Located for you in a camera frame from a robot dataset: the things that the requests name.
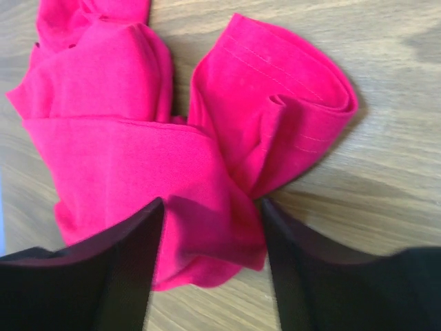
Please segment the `pink t-shirt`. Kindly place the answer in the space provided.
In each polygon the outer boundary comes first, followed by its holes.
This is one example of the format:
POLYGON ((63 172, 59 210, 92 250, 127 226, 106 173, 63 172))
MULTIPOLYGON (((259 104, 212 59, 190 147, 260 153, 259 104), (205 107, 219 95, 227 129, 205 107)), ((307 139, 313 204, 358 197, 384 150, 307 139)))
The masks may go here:
POLYGON ((185 117, 148 1, 42 1, 23 81, 7 94, 49 168, 68 245, 167 207, 155 290, 210 288, 260 270, 255 200, 317 162, 356 113, 321 51, 235 14, 197 65, 185 117))

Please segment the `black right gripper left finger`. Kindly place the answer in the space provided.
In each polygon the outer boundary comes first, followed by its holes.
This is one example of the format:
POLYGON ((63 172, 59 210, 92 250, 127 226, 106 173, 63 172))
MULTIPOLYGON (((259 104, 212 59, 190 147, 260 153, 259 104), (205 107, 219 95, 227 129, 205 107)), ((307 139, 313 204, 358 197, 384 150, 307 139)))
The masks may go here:
POLYGON ((82 242, 1 258, 2 330, 142 330, 165 208, 156 198, 82 242))

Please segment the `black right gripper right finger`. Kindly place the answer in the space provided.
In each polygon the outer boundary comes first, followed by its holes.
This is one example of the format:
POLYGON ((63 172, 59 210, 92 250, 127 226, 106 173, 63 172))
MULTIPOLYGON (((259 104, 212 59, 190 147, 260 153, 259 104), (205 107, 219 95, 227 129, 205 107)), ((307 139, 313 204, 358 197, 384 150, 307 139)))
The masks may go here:
POLYGON ((440 249, 349 248, 261 205, 282 330, 439 330, 440 249))

